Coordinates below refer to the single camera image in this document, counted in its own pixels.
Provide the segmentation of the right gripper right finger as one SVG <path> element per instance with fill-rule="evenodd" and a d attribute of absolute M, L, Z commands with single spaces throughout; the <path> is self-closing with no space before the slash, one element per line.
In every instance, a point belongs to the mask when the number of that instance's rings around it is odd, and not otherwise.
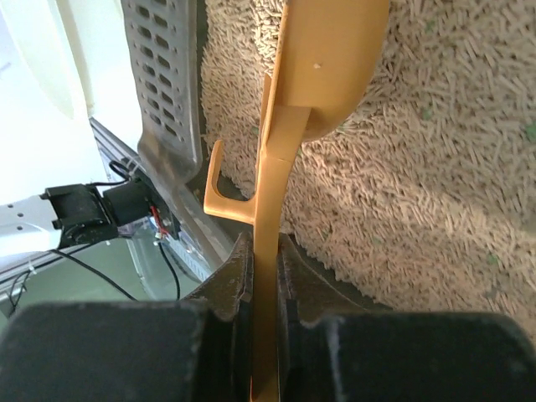
<path fill-rule="evenodd" d="M 287 235 L 278 268 L 283 401 L 532 401 L 535 349 L 510 317 L 361 307 Z"/>

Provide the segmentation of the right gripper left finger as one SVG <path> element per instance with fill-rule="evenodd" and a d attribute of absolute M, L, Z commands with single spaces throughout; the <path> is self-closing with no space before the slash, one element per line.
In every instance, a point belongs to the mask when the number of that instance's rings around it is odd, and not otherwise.
<path fill-rule="evenodd" d="M 180 301 L 44 303 L 1 336 L 4 401 L 247 401 L 253 253 Z"/>

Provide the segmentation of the yellow litter scoop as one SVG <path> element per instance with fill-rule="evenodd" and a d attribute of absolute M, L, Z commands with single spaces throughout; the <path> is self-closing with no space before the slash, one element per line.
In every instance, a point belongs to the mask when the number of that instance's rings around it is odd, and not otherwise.
<path fill-rule="evenodd" d="M 279 398 L 276 256 L 282 205 L 297 151 L 337 128 L 359 105 L 374 74 L 389 20 L 386 1 L 288 1 L 276 58 L 265 78 L 252 198 L 218 189 L 223 143 L 211 154 L 204 211 L 253 228 L 250 399 Z"/>

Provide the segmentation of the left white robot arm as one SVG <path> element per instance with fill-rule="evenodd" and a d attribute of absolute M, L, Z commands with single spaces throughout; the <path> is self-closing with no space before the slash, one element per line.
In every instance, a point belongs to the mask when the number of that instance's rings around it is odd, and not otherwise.
<path fill-rule="evenodd" d="M 118 236 L 117 225 L 96 187 L 47 188 L 1 207 L 1 256 L 94 244 Z"/>

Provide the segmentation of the dark brown litter box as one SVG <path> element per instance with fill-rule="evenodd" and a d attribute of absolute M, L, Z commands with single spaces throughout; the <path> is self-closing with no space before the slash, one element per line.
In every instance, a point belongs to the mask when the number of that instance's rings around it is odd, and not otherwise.
<path fill-rule="evenodd" d="M 534 332 L 534 2 L 391 2 L 361 105 L 297 152 L 281 229 L 377 302 Z"/>

